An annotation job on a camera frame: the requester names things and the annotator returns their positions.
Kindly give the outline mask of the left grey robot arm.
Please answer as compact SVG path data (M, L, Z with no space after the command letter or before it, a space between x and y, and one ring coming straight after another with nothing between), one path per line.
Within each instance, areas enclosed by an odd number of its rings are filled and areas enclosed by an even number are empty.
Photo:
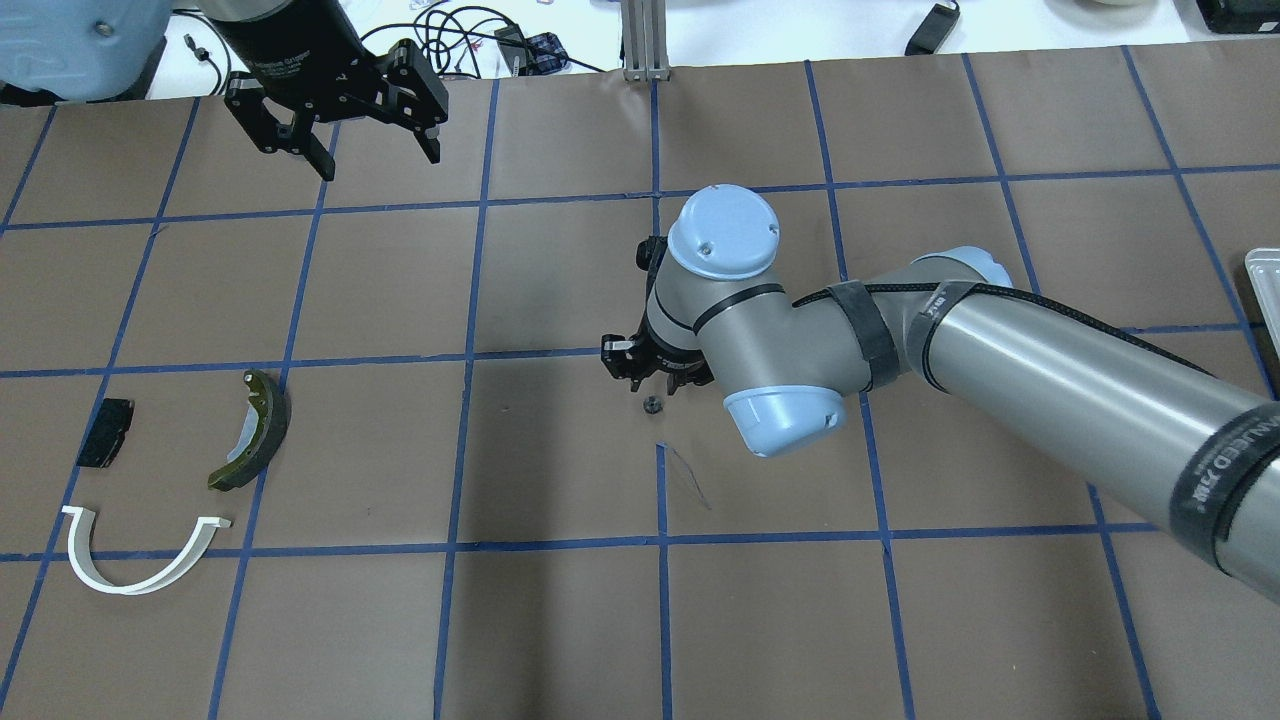
M325 181L337 167L317 123L372 118L407 129L442 159L449 95L424 46L369 50L337 1L201 1L198 10L244 64L224 104L260 152L303 158ZM63 101L124 94L165 37L169 1L5 1L3 83Z

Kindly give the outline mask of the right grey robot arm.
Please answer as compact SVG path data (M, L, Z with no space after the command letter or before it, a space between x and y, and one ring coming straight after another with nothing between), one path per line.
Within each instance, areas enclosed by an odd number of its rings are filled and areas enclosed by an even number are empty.
M719 384L748 450L774 457L846 420L845 400L913 374L1080 473L1187 552L1279 594L1277 404L1074 307L1018 290L983 249L788 297L781 227L737 184L692 193L645 238L637 329L600 359L634 389Z

